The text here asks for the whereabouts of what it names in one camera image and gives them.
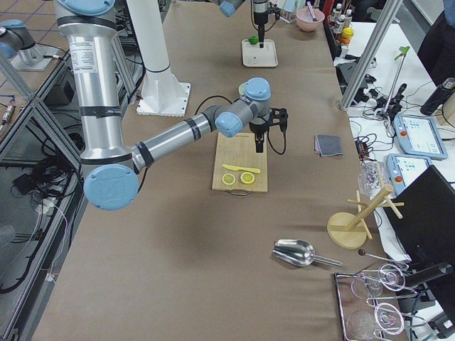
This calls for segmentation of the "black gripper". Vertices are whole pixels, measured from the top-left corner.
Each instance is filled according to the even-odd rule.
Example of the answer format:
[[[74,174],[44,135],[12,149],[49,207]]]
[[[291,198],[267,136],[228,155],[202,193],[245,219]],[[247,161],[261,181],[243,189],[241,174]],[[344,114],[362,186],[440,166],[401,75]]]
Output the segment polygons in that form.
[[[268,23],[268,2],[252,2],[253,22],[257,25],[259,47],[264,47],[264,25]]]
[[[257,117],[249,123],[250,131],[255,135],[255,151],[264,152],[264,133],[267,131],[267,120]]]

